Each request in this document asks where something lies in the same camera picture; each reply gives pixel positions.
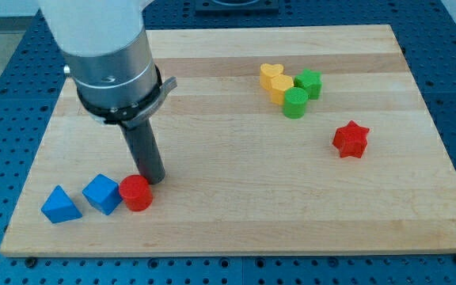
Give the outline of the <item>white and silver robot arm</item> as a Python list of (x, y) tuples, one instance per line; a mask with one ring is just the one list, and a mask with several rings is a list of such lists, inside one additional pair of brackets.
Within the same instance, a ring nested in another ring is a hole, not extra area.
[(161, 80), (142, 11), (152, 0), (39, 0), (78, 98), (96, 120), (132, 129), (177, 86)]

